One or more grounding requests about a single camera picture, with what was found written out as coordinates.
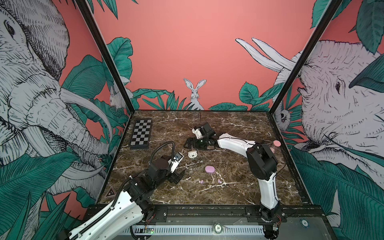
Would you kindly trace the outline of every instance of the elephant tusk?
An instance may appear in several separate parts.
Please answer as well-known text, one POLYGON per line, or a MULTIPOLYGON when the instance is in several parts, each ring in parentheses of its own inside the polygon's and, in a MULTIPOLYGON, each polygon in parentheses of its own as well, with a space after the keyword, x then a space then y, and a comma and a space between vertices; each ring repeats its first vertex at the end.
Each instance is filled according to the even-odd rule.
POLYGON ((62 176, 72 180, 83 180, 97 175, 102 169, 103 166, 92 171, 84 171, 70 166, 67 170, 63 172, 62 176))
POLYGON ((74 103, 74 104, 77 104, 81 107, 85 107, 85 108, 88 108, 89 110, 92 110, 93 112, 95 112, 97 115, 99 115, 101 117, 101 119, 107 124, 107 127, 108 127, 108 130, 109 130, 109 142, 111 142, 112 140, 112 127, 111 127, 111 124, 108 120, 108 117, 105 115, 105 113, 100 109, 98 108, 95 104, 93 104, 91 101, 65 89, 65 88, 61 88, 60 90, 60 99, 65 102, 65 103, 74 103))
POLYGON ((55 151, 50 147, 48 142, 45 140, 45 137, 40 127, 27 127, 22 132, 29 144, 31 144, 31 146, 40 154, 40 156, 48 157, 56 154, 55 151))

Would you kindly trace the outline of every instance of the brown marble surface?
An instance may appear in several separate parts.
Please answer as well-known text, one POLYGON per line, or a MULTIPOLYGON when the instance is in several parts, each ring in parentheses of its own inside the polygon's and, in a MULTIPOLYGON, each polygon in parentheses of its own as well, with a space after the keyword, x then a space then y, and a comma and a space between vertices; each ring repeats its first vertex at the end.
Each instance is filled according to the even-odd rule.
MULTIPOLYGON (((135 175, 148 168, 148 160, 152 151, 161 143, 174 141, 175 152, 185 156, 176 172, 185 171, 179 184, 166 181, 154 191, 151 200, 155 204, 259 204, 260 189, 257 178, 251 173, 245 157, 229 150, 200 151, 194 159, 188 158, 187 149, 183 145, 188 137, 194 134, 191 129, 199 124, 198 112, 169 111, 136 111, 124 139, 117 161, 113 166, 107 186, 99 203, 108 203, 113 198, 105 198, 111 186, 118 190, 122 182, 130 175, 135 175), (135 119, 152 118, 153 126, 149 149, 131 150, 128 147, 135 119), (216 172, 205 172, 207 165, 214 166, 216 172)), ((263 139, 273 141, 273 130, 265 113, 229 113, 201 112, 201 122, 221 132, 247 140, 263 139)), ((170 155, 171 145, 159 151, 158 156, 170 155)), ((285 162, 281 151, 275 153, 280 170, 285 162)), ((285 205, 301 205, 294 179, 285 167, 276 177, 276 188, 281 203, 285 205)))

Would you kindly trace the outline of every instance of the checkerboard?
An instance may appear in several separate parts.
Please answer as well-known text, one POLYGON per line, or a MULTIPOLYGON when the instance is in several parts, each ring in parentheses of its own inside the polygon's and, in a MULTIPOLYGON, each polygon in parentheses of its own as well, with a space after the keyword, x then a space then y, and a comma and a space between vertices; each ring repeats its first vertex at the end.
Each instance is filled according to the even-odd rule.
POLYGON ((137 119, 133 128, 131 149, 149 148, 149 137, 151 136, 152 119, 137 119))

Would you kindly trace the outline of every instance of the pink disc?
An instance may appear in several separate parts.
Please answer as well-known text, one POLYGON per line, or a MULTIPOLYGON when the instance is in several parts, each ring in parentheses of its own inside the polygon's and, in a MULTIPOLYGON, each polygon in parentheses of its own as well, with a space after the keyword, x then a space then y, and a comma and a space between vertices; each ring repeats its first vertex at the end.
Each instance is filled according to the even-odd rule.
POLYGON ((215 167, 213 167, 213 166, 206 166, 205 167, 205 171, 207 173, 214 173, 215 172, 215 167))
POLYGON ((276 147, 280 147, 281 146, 281 142, 278 141, 278 140, 274 140, 273 141, 273 145, 275 145, 276 147))

